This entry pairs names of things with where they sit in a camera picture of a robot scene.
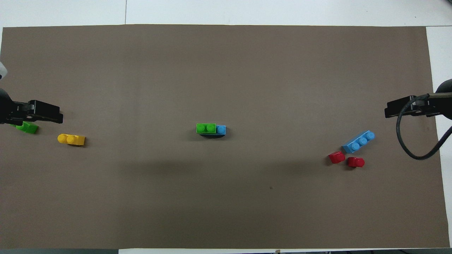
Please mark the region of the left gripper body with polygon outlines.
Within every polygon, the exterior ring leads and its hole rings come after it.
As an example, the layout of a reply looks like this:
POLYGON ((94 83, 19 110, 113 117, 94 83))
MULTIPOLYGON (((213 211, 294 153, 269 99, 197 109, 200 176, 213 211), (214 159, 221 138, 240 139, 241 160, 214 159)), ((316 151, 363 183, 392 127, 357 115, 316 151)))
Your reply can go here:
POLYGON ((14 102, 1 100, 0 103, 0 124, 21 125, 20 122, 33 122, 33 117, 29 115, 33 103, 29 101, 14 102))

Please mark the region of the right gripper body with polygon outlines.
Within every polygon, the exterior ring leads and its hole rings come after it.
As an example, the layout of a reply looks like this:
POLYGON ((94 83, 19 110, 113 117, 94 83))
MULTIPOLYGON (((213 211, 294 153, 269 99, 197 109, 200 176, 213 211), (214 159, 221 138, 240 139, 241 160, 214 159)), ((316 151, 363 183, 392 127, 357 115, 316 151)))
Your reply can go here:
POLYGON ((426 98, 424 95, 417 96, 414 102, 414 116, 426 116, 426 117, 434 117, 437 115, 441 115, 441 109, 439 108, 439 98, 436 97, 428 97, 426 98))

